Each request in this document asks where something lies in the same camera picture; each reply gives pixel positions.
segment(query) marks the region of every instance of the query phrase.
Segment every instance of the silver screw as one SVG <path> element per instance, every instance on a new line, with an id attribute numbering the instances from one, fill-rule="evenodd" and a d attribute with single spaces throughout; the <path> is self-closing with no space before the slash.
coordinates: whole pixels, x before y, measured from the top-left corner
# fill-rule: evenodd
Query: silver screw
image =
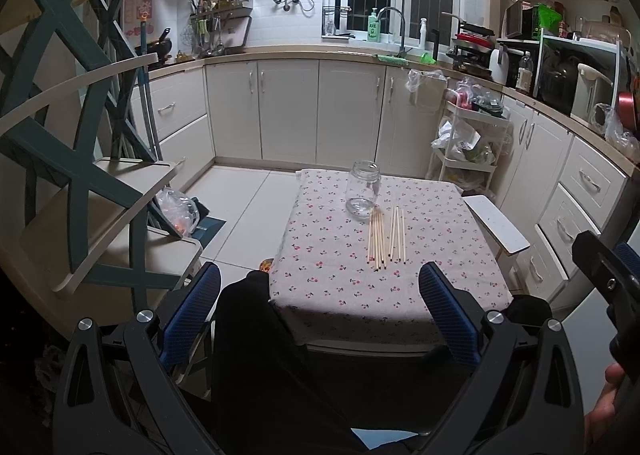
<path id="1" fill-rule="evenodd" d="M 499 325 L 504 321 L 504 316 L 500 314 L 497 310 L 489 311 L 486 315 L 486 318 L 494 325 Z"/>
<path id="2" fill-rule="evenodd" d="M 558 320 L 549 320 L 546 326 L 553 330 L 553 332 L 562 330 L 562 324 Z"/>
<path id="3" fill-rule="evenodd" d="M 153 311 L 150 310 L 141 310 L 136 316 L 136 320 L 140 323 L 147 323 L 151 321 L 154 317 Z"/>
<path id="4" fill-rule="evenodd" d="M 89 330 L 93 324 L 94 322 L 91 321 L 91 318 L 83 318 L 80 320 L 80 323 L 78 323 L 78 328 L 80 330 Z"/>

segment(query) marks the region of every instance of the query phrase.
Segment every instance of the dish soap bottle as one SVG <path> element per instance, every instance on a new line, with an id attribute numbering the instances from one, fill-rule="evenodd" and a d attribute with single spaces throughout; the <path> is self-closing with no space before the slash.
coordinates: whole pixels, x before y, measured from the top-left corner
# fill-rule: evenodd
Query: dish soap bottle
<path id="1" fill-rule="evenodd" d="M 529 95 L 531 91 L 531 79 L 533 78 L 533 60 L 531 53 L 526 51 L 520 60 L 518 68 L 518 81 L 516 82 L 516 90 L 523 94 Z"/>
<path id="2" fill-rule="evenodd" d="M 367 41 L 380 41 L 380 22 L 376 15 L 377 8 L 373 8 L 369 14 L 369 22 L 367 23 Z"/>
<path id="3" fill-rule="evenodd" d="M 420 50 L 427 50 L 427 19 L 420 18 Z"/>

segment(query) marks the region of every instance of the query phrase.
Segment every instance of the green soap bottle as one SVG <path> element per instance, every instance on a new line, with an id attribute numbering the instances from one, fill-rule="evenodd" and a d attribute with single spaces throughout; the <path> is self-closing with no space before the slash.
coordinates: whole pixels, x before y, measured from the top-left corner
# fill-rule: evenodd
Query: green soap bottle
<path id="1" fill-rule="evenodd" d="M 369 15 L 369 22 L 367 23 L 367 41 L 380 41 L 380 22 L 376 15 L 377 8 L 373 8 Z"/>

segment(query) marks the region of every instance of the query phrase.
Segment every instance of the faucet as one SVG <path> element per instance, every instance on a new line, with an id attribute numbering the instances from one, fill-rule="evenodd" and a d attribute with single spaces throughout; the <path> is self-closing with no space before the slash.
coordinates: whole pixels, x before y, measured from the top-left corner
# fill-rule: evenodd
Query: faucet
<path id="1" fill-rule="evenodd" d="M 396 57 L 404 58 L 404 56 L 406 55 L 406 50 L 404 49 L 404 26 L 405 26 L 404 14 L 402 14 L 401 10 L 396 9 L 395 7 L 383 7 L 378 12 L 378 21 L 380 21 L 380 16 L 382 16 L 382 13 L 388 10 L 394 10 L 400 15 L 400 51 L 398 52 L 398 56 Z"/>

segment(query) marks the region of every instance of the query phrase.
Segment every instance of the floral tablecloth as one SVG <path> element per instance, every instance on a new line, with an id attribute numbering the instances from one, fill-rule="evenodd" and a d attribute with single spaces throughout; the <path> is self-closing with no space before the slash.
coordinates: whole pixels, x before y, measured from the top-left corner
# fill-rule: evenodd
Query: floral tablecloth
<path id="1" fill-rule="evenodd" d="M 367 264 L 369 223 L 345 208 L 347 177 L 330 170 L 298 172 L 298 197 L 270 271 L 272 303 L 296 343 L 441 343 L 418 291 L 418 272 L 428 261 L 485 310 L 510 304 L 491 250 L 453 184 L 382 178 L 378 204 L 387 244 L 393 208 L 400 206 L 407 262 L 375 271 Z"/>

